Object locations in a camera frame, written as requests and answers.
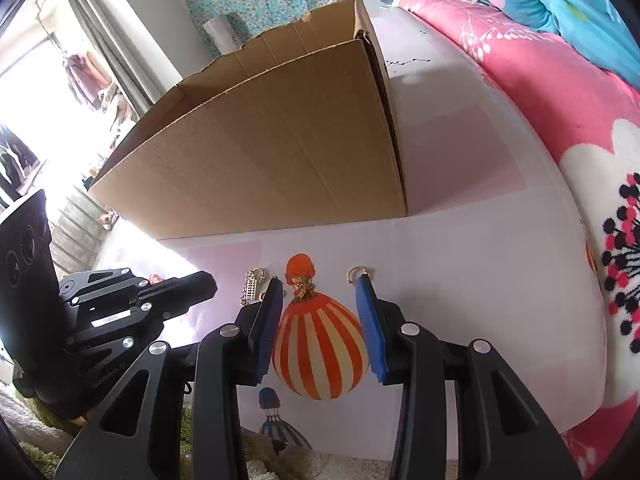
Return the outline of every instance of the orange striped balloon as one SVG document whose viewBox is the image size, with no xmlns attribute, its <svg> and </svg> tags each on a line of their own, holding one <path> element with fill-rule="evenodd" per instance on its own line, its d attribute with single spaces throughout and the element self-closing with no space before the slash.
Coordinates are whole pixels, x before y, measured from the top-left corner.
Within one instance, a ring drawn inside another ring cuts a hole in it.
<svg viewBox="0 0 640 480">
<path fill-rule="evenodd" d="M 311 291 L 289 303 L 271 363 L 291 391 L 336 399 L 353 390 L 369 367 L 360 321 L 337 301 Z"/>
</svg>

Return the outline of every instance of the white cylinder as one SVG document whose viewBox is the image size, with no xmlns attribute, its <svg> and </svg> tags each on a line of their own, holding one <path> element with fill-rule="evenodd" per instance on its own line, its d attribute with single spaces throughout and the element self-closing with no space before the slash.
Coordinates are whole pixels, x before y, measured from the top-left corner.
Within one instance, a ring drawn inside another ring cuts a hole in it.
<svg viewBox="0 0 640 480">
<path fill-rule="evenodd" d="M 229 54 L 242 47 L 242 42 L 224 14 L 211 18 L 202 25 L 210 35 L 220 54 Z"/>
</svg>

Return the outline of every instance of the white table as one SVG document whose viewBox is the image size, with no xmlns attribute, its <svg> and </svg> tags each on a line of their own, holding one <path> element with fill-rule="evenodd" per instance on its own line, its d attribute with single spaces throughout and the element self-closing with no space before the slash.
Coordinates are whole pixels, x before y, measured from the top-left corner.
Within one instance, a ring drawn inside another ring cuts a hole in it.
<svg viewBox="0 0 640 480">
<path fill-rule="evenodd" d="M 216 297 L 167 323 L 163 337 L 174 346 L 234 320 L 249 269 L 284 278 L 289 257 L 307 253 L 316 289 L 355 311 L 345 275 L 365 266 L 379 297 L 408 320 L 451 342 L 490 341 L 556 428 L 567 430 L 600 406 L 606 375 L 602 297 L 575 203 L 526 120 L 460 49 L 402 9 L 374 26 L 391 78 L 409 217 L 163 242 L 187 261 L 121 222 L 99 264 L 141 276 L 196 267 L 213 274 Z M 366 185 L 349 184 L 354 192 Z M 330 401 L 290 392 L 273 371 L 263 386 L 276 389 L 281 415 L 315 449 L 391 457 L 400 391 L 371 372 Z M 254 431 L 265 419 L 257 395 L 239 390 L 241 422 Z"/>
</svg>

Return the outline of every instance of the curtain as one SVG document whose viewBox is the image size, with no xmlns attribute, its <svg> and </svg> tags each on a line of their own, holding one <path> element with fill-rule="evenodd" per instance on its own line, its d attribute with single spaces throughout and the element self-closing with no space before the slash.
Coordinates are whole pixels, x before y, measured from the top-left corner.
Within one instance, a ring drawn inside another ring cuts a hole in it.
<svg viewBox="0 0 640 480">
<path fill-rule="evenodd" d="M 102 54 L 114 79 L 139 117 L 158 101 L 162 92 L 149 79 L 110 23 L 98 0 L 69 0 L 69 4 L 94 48 Z"/>
</svg>

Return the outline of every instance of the pink bedspread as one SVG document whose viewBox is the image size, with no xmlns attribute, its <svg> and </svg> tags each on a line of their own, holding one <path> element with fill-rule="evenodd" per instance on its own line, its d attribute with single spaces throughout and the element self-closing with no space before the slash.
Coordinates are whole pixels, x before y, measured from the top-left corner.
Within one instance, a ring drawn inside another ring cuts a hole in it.
<svg viewBox="0 0 640 480">
<path fill-rule="evenodd" d="M 640 94 L 559 36 L 463 0 L 396 0 L 460 46 L 523 112 L 567 180 L 602 284 L 607 322 L 603 407 L 565 440 L 584 476 L 617 444 L 640 391 Z"/>
</svg>

